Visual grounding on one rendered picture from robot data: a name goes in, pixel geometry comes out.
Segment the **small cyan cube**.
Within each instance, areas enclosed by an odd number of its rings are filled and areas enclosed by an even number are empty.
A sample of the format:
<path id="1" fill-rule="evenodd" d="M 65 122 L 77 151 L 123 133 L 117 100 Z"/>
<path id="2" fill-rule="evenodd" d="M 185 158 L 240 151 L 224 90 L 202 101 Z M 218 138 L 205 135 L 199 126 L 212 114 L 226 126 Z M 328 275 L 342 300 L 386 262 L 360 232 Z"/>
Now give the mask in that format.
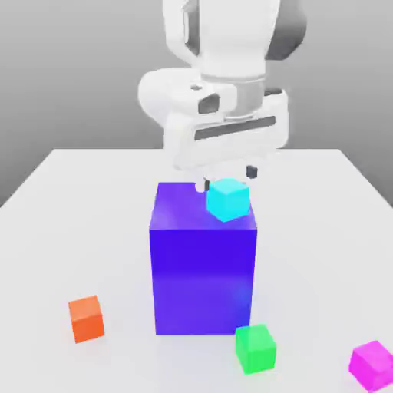
<path id="1" fill-rule="evenodd" d="M 249 187 L 233 178 L 210 182 L 206 193 L 206 210 L 221 222 L 249 214 Z"/>

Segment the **small orange cube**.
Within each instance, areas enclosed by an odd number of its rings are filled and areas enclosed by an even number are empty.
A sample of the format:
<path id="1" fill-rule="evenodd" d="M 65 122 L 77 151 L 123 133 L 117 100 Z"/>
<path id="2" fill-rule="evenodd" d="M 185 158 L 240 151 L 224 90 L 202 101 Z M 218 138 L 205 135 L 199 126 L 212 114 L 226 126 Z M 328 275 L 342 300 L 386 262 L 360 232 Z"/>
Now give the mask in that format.
<path id="1" fill-rule="evenodd" d="M 97 296 L 70 301 L 68 308 L 76 343 L 104 336 L 104 320 Z"/>

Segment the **small magenta cube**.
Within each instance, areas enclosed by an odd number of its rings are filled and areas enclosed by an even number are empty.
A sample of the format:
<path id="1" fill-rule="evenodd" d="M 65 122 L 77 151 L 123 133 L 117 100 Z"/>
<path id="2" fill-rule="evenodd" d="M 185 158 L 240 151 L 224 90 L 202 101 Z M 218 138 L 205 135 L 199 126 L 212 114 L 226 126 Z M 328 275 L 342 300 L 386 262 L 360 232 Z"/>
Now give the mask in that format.
<path id="1" fill-rule="evenodd" d="M 378 340 L 352 351 L 349 372 L 368 392 L 374 393 L 393 384 L 393 354 Z"/>

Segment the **small green cube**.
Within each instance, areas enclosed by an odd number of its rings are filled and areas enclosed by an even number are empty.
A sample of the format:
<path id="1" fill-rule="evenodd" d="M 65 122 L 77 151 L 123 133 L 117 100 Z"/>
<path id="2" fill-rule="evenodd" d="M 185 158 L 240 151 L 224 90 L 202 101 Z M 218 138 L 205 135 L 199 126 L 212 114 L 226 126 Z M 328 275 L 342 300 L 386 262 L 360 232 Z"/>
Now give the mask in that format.
<path id="1" fill-rule="evenodd" d="M 264 324 L 237 328 L 235 352 L 246 375 L 275 368 L 277 345 Z"/>

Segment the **large purple box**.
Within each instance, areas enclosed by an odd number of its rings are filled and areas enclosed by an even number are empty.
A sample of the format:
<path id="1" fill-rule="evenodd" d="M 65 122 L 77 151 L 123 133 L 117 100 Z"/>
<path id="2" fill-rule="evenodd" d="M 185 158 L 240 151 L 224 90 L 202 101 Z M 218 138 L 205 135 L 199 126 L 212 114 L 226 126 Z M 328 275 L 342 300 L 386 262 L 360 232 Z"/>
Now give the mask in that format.
<path id="1" fill-rule="evenodd" d="M 253 213 L 222 222 L 192 183 L 160 182 L 149 237 L 158 335 L 232 335 L 249 324 Z"/>

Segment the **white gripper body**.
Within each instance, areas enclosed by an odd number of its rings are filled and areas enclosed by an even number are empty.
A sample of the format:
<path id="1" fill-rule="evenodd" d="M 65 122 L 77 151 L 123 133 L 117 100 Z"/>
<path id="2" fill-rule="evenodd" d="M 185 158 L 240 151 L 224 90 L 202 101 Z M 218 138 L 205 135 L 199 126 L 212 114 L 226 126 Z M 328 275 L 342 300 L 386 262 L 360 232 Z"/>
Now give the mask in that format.
<path id="1" fill-rule="evenodd" d="M 164 126 L 164 151 L 178 170 L 195 170 L 217 163 L 251 157 L 282 148 L 289 139 L 288 95 L 269 89 L 263 106 L 237 121 L 208 117 L 212 123 L 172 113 Z"/>

